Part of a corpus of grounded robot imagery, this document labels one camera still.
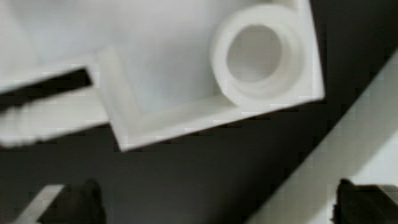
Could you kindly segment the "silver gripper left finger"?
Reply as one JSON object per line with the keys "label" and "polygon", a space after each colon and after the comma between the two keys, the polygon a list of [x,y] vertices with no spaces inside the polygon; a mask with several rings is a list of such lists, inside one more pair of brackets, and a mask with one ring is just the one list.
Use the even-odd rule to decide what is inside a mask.
{"label": "silver gripper left finger", "polygon": [[98,181],[88,179],[82,185],[48,184],[11,224],[107,224]]}

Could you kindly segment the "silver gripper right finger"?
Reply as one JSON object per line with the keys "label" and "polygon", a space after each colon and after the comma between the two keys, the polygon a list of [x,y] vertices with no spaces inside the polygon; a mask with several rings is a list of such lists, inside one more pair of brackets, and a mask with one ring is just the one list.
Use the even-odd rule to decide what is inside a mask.
{"label": "silver gripper right finger", "polygon": [[398,224],[398,185],[340,180],[333,224]]}

